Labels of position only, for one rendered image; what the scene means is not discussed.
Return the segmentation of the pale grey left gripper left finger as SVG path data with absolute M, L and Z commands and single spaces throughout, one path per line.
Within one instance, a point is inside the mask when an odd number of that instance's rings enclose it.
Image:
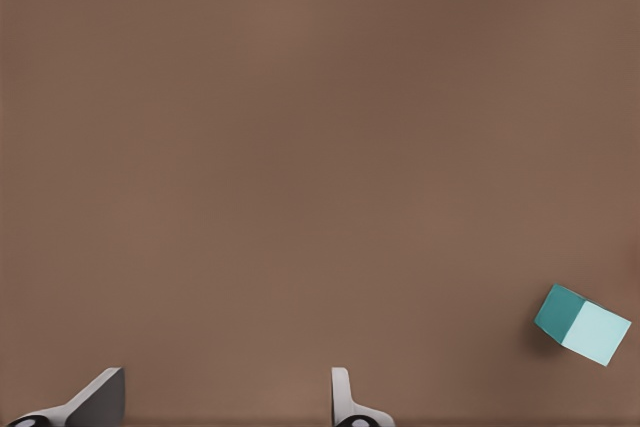
M 109 367 L 62 405 L 24 414 L 6 427 L 121 427 L 125 370 Z

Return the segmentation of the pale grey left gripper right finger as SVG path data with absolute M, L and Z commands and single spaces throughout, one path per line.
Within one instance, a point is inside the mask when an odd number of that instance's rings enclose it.
M 386 412 L 358 404 L 352 398 L 348 370 L 331 368 L 332 427 L 395 427 Z

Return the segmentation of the teal cube block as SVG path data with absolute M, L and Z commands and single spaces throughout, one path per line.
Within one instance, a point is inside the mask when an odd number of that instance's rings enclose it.
M 534 324 L 562 347 L 608 366 L 632 322 L 562 285 L 553 284 Z

